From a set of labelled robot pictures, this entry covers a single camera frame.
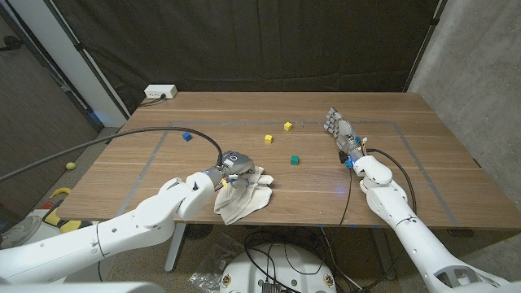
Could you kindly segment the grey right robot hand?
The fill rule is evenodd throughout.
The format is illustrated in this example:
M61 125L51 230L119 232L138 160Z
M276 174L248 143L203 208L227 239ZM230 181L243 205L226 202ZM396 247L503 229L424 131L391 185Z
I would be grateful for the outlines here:
M361 140L357 139L355 129L334 107L327 112L324 129L333 135L342 164L348 159L356 161L364 156Z

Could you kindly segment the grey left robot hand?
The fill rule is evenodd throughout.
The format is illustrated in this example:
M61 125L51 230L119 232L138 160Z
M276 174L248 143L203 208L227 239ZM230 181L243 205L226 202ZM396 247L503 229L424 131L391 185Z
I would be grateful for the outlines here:
M207 175L215 188L221 184L222 179L234 188L242 188L248 185L247 176L253 174L254 170L254 162L247 155L227 151L223 154L222 163L209 168Z

